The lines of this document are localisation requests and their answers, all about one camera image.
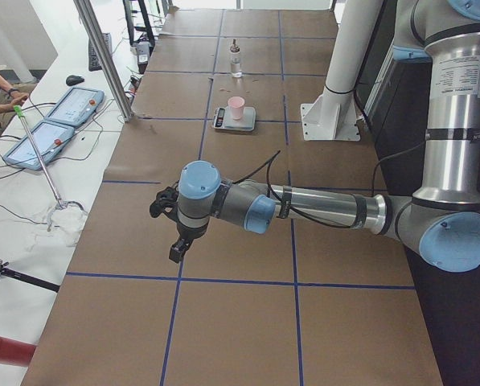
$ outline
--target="glass bottle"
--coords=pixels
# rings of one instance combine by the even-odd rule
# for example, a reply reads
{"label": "glass bottle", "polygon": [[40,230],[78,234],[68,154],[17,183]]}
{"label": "glass bottle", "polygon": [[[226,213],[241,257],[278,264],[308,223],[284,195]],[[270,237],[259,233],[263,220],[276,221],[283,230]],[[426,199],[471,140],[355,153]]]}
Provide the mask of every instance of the glass bottle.
{"label": "glass bottle", "polygon": [[231,76],[233,78],[241,78],[243,72],[241,71],[241,54],[240,48],[236,45],[236,39],[232,40],[232,45],[230,49],[230,60],[231,60]]}

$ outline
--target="bottle cap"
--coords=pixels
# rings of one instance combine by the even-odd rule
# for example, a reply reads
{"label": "bottle cap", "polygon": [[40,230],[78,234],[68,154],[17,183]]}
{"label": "bottle cap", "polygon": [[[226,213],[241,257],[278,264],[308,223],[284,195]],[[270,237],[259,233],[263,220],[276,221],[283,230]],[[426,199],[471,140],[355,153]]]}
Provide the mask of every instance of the bottle cap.
{"label": "bottle cap", "polygon": [[240,52],[240,48],[236,46],[236,39],[232,40],[231,52]]}

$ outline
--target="tripod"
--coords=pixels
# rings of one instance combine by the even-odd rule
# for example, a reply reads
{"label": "tripod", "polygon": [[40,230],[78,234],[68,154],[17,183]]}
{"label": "tripod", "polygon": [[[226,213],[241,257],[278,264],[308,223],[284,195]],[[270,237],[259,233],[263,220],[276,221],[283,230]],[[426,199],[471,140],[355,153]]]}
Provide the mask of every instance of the tripod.
{"label": "tripod", "polygon": [[26,283],[37,285],[38,287],[42,287],[50,291],[59,291],[59,286],[57,284],[53,284],[48,281],[38,279],[37,277],[32,277],[24,273],[16,272],[12,269],[5,268],[8,264],[9,262],[4,263],[2,260],[0,260],[0,276],[3,275],[7,277],[12,277],[13,279],[25,281]]}

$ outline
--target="person's hand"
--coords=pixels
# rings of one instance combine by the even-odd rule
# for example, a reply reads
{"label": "person's hand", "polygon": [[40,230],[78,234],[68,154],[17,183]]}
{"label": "person's hand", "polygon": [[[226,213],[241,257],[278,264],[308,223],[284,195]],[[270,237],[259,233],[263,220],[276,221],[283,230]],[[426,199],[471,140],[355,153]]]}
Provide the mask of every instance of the person's hand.
{"label": "person's hand", "polygon": [[13,98],[13,101],[16,100],[16,99],[22,99],[23,100],[22,105],[23,105],[23,102],[25,102],[29,98],[29,93],[28,92],[13,91],[11,93],[11,98]]}
{"label": "person's hand", "polygon": [[27,98],[29,97],[29,94],[25,92],[21,92],[21,94],[25,94],[25,95],[21,95],[17,98],[13,98],[13,100],[10,103],[11,106],[23,106],[23,103],[27,100]]}

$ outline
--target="label sticker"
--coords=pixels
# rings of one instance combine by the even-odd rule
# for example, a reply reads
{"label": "label sticker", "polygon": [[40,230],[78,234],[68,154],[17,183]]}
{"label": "label sticker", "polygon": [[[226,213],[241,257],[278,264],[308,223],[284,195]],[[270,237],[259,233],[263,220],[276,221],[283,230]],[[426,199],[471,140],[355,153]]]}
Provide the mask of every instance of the label sticker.
{"label": "label sticker", "polygon": [[480,98],[480,55],[442,60],[433,65],[429,99],[456,95]]}

